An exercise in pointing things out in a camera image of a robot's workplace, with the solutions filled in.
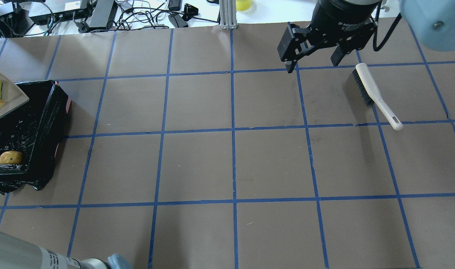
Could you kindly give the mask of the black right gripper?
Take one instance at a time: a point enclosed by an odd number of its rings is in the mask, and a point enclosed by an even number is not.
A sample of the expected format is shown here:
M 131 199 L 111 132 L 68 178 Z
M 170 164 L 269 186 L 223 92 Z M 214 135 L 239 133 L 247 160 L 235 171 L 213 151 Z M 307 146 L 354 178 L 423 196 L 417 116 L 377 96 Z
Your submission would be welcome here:
M 345 56 L 361 50 L 377 29 L 372 13 L 380 0 L 318 0 L 308 26 L 287 24 L 277 47 L 287 73 L 294 71 L 297 61 L 314 52 L 335 47 L 332 66 Z

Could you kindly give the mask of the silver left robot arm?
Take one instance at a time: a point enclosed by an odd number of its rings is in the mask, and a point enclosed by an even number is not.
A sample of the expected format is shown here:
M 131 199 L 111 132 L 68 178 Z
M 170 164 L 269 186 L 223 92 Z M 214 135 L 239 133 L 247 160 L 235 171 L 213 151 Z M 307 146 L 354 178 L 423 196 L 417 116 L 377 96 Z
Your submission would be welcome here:
M 131 269 L 119 254 L 78 260 L 0 232 L 0 269 Z

